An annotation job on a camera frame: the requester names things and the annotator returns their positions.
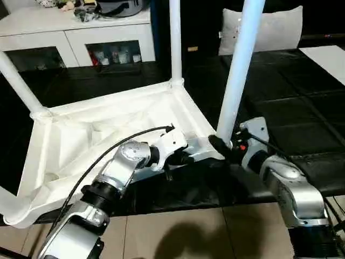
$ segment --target white tabletop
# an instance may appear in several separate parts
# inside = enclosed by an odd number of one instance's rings
[[[338,46],[321,46],[300,50],[345,85],[345,51],[343,49]]]
[[[150,21],[149,8],[130,17],[82,23],[75,18],[73,11],[63,12],[58,8],[35,6],[19,9],[0,20],[0,37],[47,31],[150,24]]]

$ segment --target white pole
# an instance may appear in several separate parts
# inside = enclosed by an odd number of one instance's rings
[[[171,83],[182,83],[180,0],[170,0]]]
[[[6,189],[0,187],[0,214],[5,223],[15,222],[25,216],[30,209],[30,200],[18,198]]]
[[[265,0],[244,1],[240,32],[232,58],[217,127],[217,136],[222,138],[229,146],[231,145],[230,139],[253,55],[264,5]]]
[[[31,113],[46,111],[3,51],[0,51],[0,71]]]

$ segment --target tile floor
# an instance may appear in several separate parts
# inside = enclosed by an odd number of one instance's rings
[[[337,200],[345,207],[345,196]],[[36,258],[49,227],[1,227],[0,246]],[[102,240],[103,259],[293,257],[276,203],[117,217]]]

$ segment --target bag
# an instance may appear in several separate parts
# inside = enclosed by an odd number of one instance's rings
[[[144,0],[97,0],[96,11],[105,17],[126,17],[143,9]]]

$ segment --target cabinet door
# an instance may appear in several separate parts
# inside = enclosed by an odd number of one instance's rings
[[[8,54],[20,71],[55,68],[54,63],[79,66],[63,31],[3,36],[0,50]]]
[[[66,31],[80,66],[155,61],[150,24]]]

